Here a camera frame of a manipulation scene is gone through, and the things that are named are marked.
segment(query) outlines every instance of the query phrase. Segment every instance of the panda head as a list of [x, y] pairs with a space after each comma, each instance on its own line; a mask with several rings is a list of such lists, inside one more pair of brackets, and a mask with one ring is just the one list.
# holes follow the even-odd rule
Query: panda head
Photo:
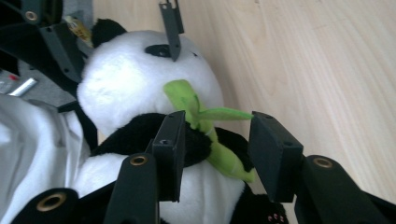
[[181, 51], [174, 62], [166, 34], [125, 32], [115, 22], [106, 27], [117, 29], [93, 29], [92, 42], [97, 48], [78, 86], [82, 108], [104, 135], [138, 115], [173, 112], [163, 92], [163, 86], [172, 80], [189, 81], [207, 107], [223, 105], [215, 75], [187, 37], [180, 37]]

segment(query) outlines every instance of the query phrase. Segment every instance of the white fabric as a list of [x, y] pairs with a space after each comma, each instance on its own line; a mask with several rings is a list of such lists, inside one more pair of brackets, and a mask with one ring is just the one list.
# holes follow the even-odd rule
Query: white fabric
[[70, 188], [89, 153], [74, 112], [0, 94], [0, 223], [45, 190]]
[[78, 85], [78, 100], [106, 136], [137, 115], [169, 114], [175, 109], [163, 92], [169, 81], [186, 79], [206, 107], [223, 106], [219, 83], [198, 48], [180, 37], [176, 62], [147, 54], [145, 48], [167, 44], [166, 35], [136, 31], [117, 36], [95, 50]]
[[[115, 181], [125, 158], [113, 153], [89, 158], [73, 187], [79, 197]], [[230, 223], [244, 186], [242, 180], [222, 175], [209, 162], [202, 161], [184, 168], [180, 203], [161, 202], [161, 218], [172, 224]]]

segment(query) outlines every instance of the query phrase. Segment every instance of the wooden surface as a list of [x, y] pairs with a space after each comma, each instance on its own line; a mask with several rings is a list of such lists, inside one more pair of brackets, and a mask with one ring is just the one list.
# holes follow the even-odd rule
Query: wooden surface
[[[163, 30], [156, 0], [93, 0], [96, 18]], [[304, 154], [396, 203], [396, 1], [179, 0], [228, 107], [276, 117]], [[248, 122], [224, 124], [248, 136]]]

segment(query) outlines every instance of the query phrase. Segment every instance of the black panda ear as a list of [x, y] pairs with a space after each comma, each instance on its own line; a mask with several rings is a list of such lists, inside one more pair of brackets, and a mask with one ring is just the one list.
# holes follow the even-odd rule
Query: black panda ear
[[101, 44], [112, 40], [114, 37], [125, 33], [126, 30], [116, 21], [98, 19], [97, 23], [92, 28], [93, 47], [97, 48]]
[[145, 48], [147, 54], [162, 58], [171, 58], [169, 45], [151, 45]]

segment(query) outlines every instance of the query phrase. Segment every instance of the bolt hole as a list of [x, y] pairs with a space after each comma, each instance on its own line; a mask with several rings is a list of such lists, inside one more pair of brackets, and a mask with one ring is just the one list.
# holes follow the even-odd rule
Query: bolt hole
[[29, 20], [29, 21], [36, 21], [37, 20], [37, 15], [33, 12], [33, 11], [27, 11], [25, 13], [25, 17]]
[[36, 209], [40, 212], [48, 212], [50, 210], [53, 210], [61, 206], [65, 200], [66, 200], [66, 194], [64, 194], [63, 192], [54, 193], [46, 197], [45, 199], [41, 200], [37, 204]]
[[332, 162], [325, 158], [314, 158], [314, 164], [323, 168], [332, 168]]
[[143, 165], [148, 161], [147, 157], [144, 156], [137, 156], [137, 157], [133, 157], [131, 158], [130, 163], [132, 165], [138, 166], [138, 165]]

